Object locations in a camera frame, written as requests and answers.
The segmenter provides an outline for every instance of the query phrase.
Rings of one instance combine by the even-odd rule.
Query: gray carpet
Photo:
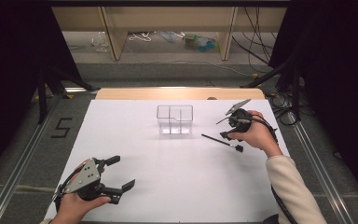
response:
[[[227,67],[249,75],[254,72],[249,65],[227,65]],[[112,64],[79,64],[78,69],[86,82],[98,87],[238,87],[253,80],[252,77],[209,64],[114,64],[114,66]],[[257,69],[268,70],[263,66],[258,66]],[[260,88],[266,93],[272,92],[276,80],[277,78],[273,78]],[[69,82],[63,83],[67,87],[76,86]],[[18,188],[0,223],[38,223],[43,219],[90,100],[94,97],[95,95],[92,93],[83,93],[76,94],[70,99],[59,100],[20,182],[20,187],[30,186],[33,187],[33,190]],[[334,145],[324,132],[317,116],[302,114],[301,118],[312,144],[317,149],[328,173],[350,209],[354,223],[358,223],[358,185],[355,179],[345,163],[333,156]],[[62,125],[70,130],[66,137],[53,138],[54,135],[64,134],[63,130],[56,130],[60,119],[67,119],[62,121]],[[11,145],[0,159],[0,188],[6,183],[16,161],[26,147],[37,120],[38,104],[36,100],[33,100]],[[278,123],[289,152],[304,177],[306,185],[315,195],[327,222],[338,223],[294,128]]]

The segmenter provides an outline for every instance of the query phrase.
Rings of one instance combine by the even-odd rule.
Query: human hand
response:
[[[247,110],[253,119],[263,119],[263,114],[255,110]],[[251,147],[263,150],[268,157],[282,155],[281,149],[272,137],[269,129],[262,123],[252,121],[251,127],[246,133],[229,133],[232,139],[240,139],[247,142]]]
[[[86,162],[84,161],[78,165],[77,168],[85,163]],[[69,183],[71,183],[77,175],[78,174],[74,175]],[[77,224],[89,211],[109,203],[110,201],[111,198],[107,196],[98,197],[88,202],[81,199],[76,192],[64,194],[61,200],[60,209],[56,217],[51,220],[50,224]]]

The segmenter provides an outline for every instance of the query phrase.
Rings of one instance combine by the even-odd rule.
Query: white table surface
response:
[[[118,205],[89,212],[85,221],[247,222],[277,213],[266,172],[266,155],[245,142],[243,153],[201,136],[223,139],[231,127],[216,122],[238,100],[104,100],[91,101],[60,184],[87,158],[121,161],[106,166],[101,182],[110,188],[136,179]],[[159,134],[158,105],[193,105],[192,134]],[[258,110],[278,128],[267,100],[242,108]],[[289,155],[276,132],[283,154]],[[51,204],[46,218],[56,214]]]

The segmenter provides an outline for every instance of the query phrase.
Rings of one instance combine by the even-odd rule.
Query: clear plastic container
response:
[[[157,109],[159,133],[191,133],[192,105],[159,105]]]

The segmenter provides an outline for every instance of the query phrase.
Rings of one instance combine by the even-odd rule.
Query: transparent box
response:
[[[192,105],[159,105],[157,109],[159,133],[191,133]]]

